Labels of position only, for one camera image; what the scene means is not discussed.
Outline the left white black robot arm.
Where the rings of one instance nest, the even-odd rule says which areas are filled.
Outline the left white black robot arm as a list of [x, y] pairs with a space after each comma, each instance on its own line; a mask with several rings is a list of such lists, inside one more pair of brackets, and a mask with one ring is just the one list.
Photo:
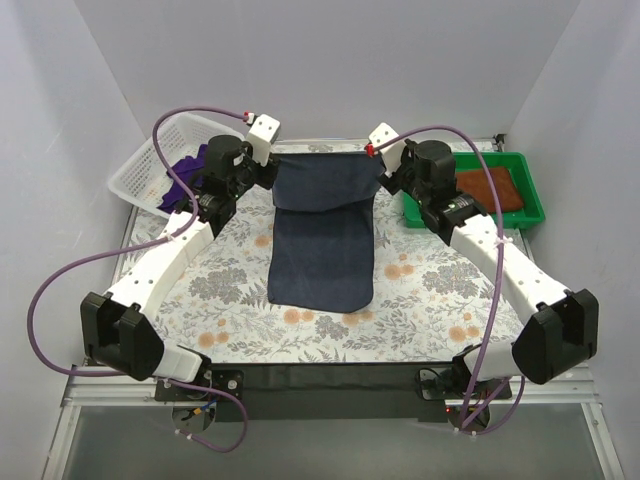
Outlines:
[[194, 177], [194, 200], [183, 200], [169, 217], [161, 245], [148, 250], [104, 294], [81, 303], [86, 355], [135, 380], [150, 377], [193, 382], [202, 355], [161, 339], [152, 322], [187, 266], [220, 234], [238, 200], [253, 186], [269, 189], [279, 162], [272, 139], [250, 133], [212, 137], [203, 169]]

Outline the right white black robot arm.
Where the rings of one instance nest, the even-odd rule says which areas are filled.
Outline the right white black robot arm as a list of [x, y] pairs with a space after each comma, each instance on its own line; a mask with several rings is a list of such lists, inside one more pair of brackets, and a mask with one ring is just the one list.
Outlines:
[[460, 374], [475, 381], [523, 376], [545, 384], [595, 356], [595, 296], [554, 280], [507, 240], [481, 203], [458, 188], [456, 161], [446, 143], [404, 140], [385, 146], [374, 140], [367, 151], [382, 157], [382, 186], [408, 194], [425, 226], [493, 281], [523, 325], [514, 340], [458, 354], [453, 363]]

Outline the grey cloth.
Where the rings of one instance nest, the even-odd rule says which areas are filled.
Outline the grey cloth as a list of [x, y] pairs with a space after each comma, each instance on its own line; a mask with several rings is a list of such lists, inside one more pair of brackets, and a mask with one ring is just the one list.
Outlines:
[[382, 171], [364, 154], [282, 156], [272, 188], [271, 303], [352, 313], [371, 302]]

